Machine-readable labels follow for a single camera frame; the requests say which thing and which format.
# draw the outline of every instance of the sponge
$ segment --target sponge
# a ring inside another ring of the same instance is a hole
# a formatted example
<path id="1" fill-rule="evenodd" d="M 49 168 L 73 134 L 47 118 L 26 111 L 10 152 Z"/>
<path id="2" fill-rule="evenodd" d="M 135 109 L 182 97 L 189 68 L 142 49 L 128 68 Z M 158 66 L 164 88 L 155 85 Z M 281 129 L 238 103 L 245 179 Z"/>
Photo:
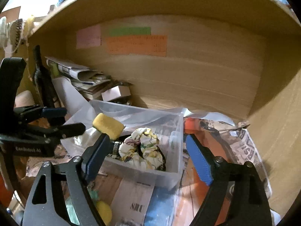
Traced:
<path id="1" fill-rule="evenodd" d="M 125 126 L 112 117 L 100 113 L 92 123 L 93 127 L 102 133 L 109 135 L 111 140 L 119 138 Z"/>

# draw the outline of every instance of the yellow ball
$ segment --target yellow ball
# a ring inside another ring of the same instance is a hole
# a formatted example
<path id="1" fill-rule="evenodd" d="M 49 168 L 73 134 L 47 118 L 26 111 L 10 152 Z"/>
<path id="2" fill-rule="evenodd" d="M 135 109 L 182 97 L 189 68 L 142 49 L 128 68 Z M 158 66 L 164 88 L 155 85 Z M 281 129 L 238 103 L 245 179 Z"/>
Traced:
<path id="1" fill-rule="evenodd" d="M 105 225 L 108 226 L 112 220 L 112 210 L 110 206 L 103 201 L 98 201 L 95 207 Z"/>

